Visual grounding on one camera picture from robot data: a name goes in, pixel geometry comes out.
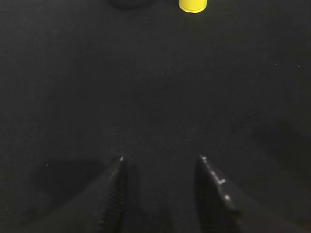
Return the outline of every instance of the black fabric surface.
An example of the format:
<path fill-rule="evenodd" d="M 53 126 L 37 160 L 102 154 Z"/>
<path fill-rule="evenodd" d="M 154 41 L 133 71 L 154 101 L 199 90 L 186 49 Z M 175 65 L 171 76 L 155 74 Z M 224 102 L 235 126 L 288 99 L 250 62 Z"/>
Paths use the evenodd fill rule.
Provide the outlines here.
<path fill-rule="evenodd" d="M 122 154 L 142 208 L 169 206 L 176 232 L 198 227 L 199 154 L 307 223 L 310 22 L 307 0 L 211 0 L 199 14 L 171 0 L 1 0 L 0 231 L 56 210 Z"/>

